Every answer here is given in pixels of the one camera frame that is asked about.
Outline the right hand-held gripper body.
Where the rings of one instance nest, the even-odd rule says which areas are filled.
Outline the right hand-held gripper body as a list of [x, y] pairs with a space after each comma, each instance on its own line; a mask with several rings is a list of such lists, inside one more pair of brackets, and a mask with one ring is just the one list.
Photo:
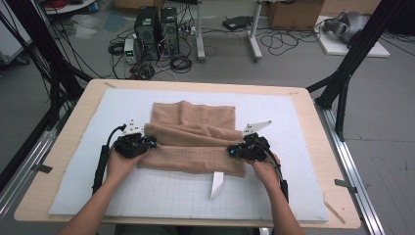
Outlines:
[[248, 123], [242, 134], [244, 143], [238, 145], [237, 157], [245, 160], [264, 161], [269, 156], [269, 144], [257, 133], [272, 123], [271, 120]]

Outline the tan towel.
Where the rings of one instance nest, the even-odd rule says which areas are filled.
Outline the tan towel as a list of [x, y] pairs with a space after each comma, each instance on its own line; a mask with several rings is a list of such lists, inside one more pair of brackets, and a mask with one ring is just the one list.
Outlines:
[[226, 151], [243, 140], [232, 106], [195, 105], [185, 100], [155, 103], [144, 132], [158, 144], [140, 162], [141, 167], [237, 177], [246, 174], [243, 161], [231, 158]]

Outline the person's left hand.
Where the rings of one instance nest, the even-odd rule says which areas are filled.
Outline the person's left hand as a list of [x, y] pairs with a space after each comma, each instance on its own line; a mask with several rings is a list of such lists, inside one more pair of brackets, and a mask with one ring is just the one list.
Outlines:
[[117, 151], [112, 151], [107, 165], [107, 178], [105, 182], [119, 184], [145, 157], [146, 154], [142, 154], [133, 159], [129, 159]]

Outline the white grid mat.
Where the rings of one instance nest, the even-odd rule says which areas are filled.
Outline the white grid mat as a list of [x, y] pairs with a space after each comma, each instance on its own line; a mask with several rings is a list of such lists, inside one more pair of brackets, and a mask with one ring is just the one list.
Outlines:
[[[155, 103], [188, 101], [194, 105], [230, 106], [236, 127], [265, 121], [259, 133], [282, 162], [289, 204], [297, 220], [324, 223], [329, 216], [290, 96], [175, 92], [113, 88], [107, 90], [65, 170], [51, 215], [73, 215], [92, 195], [100, 148], [120, 136], [118, 127], [149, 121]], [[268, 196], [251, 167], [242, 177], [224, 175], [218, 194], [212, 174], [135, 168], [113, 196], [107, 214], [121, 217], [268, 220]]]

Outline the grey bench power supply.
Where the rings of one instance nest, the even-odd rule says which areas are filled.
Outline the grey bench power supply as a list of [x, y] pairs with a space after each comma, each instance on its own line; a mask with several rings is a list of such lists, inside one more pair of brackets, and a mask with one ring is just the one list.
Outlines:
[[133, 38], [126, 38], [124, 40], [124, 56], [129, 65], [133, 65], [137, 61], [135, 44]]

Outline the grey tape piece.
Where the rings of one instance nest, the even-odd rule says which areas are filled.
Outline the grey tape piece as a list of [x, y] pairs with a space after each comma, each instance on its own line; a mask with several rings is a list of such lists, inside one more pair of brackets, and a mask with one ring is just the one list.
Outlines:
[[340, 180], [340, 179], [336, 179], [335, 180], [335, 184], [337, 186], [340, 186], [340, 187], [345, 187], [350, 194], [353, 194], [353, 193], [356, 193], [357, 192], [357, 188], [355, 186], [352, 186], [347, 181]]

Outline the long beige tape strip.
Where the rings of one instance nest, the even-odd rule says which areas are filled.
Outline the long beige tape strip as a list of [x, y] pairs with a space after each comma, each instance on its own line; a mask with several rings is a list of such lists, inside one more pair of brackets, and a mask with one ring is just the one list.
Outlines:
[[341, 224], [346, 224], [344, 218], [326, 201], [324, 201], [326, 208], [337, 218]]

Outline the large black computer tower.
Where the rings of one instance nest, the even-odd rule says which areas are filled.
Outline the large black computer tower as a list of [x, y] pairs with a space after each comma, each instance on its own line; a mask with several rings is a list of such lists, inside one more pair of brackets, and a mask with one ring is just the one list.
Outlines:
[[159, 58], [157, 46], [161, 41], [158, 8], [156, 6], [142, 6], [138, 11], [134, 30], [144, 59], [157, 60]]

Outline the black flat device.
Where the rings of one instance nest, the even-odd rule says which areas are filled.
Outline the black flat device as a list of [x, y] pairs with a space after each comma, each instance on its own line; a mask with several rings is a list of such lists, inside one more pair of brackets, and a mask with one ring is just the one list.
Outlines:
[[230, 31], [245, 28], [253, 23], [252, 17], [239, 16], [231, 19], [227, 19], [222, 22], [222, 25]]

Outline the clear plastic sheet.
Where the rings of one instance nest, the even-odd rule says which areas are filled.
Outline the clear plastic sheet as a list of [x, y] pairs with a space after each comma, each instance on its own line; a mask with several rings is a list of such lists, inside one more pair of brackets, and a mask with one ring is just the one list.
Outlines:
[[99, 32], [97, 27], [99, 19], [90, 15], [74, 15], [73, 28], [75, 29], [75, 36], [81, 39], [89, 39]]

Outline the flat cardboard box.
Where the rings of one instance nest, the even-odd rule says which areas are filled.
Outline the flat cardboard box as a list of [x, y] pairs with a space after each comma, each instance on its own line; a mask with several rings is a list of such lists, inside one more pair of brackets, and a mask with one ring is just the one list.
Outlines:
[[165, 0], [114, 0], [115, 6], [120, 9], [140, 9], [143, 6], [160, 7]]

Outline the large cardboard box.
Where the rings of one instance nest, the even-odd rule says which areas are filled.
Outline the large cardboard box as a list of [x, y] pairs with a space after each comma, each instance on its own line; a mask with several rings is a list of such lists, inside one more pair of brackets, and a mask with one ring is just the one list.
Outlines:
[[321, 13], [325, 0], [296, 0], [284, 4], [274, 2], [268, 9], [268, 23], [272, 28], [312, 30]]

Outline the grey rounded machine housing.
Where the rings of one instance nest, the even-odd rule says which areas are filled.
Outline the grey rounded machine housing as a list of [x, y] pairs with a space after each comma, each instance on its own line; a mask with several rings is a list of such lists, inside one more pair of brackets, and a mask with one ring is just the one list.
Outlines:
[[370, 17], [358, 12], [341, 12], [335, 18], [323, 22], [323, 30], [338, 36], [343, 43], [349, 44], [366, 26]]

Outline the aluminium rail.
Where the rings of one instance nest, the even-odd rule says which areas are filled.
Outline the aluminium rail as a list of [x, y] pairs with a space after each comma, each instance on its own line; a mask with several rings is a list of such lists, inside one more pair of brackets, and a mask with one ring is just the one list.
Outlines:
[[356, 193], [349, 194], [357, 208], [360, 221], [363, 223], [369, 235], [386, 235], [383, 225], [360, 177], [348, 145], [346, 144], [346, 141], [341, 140], [339, 134], [335, 130], [335, 115], [331, 110], [324, 110], [319, 106], [315, 106], [315, 109], [325, 128], [326, 135], [332, 145], [333, 152], [340, 165], [341, 172], [345, 177], [345, 181], [357, 188]]
[[48, 110], [0, 173], [0, 223], [9, 214], [22, 191], [28, 187], [29, 181], [40, 172], [32, 168], [35, 165], [46, 165], [44, 162], [69, 114], [70, 111], [60, 109], [58, 117], [52, 119], [52, 111]]

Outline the white table frame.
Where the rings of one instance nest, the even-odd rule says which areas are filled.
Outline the white table frame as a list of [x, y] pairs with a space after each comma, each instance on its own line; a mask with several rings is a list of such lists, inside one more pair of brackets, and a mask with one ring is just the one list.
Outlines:
[[[259, 49], [258, 43], [255, 38], [256, 29], [259, 21], [259, 16], [262, 8], [263, 0], [253, 0], [255, 2], [254, 5], [254, 13], [253, 13], [253, 23], [252, 27], [247, 31], [247, 37], [249, 43], [252, 47], [254, 53], [254, 62], [258, 62], [262, 59], [262, 53]], [[197, 9], [197, 20], [196, 20], [196, 45], [197, 45], [197, 58], [200, 62], [204, 63], [206, 61], [206, 54], [205, 54], [205, 45], [202, 33], [202, 6], [204, 0], [196, 0], [196, 9]]]

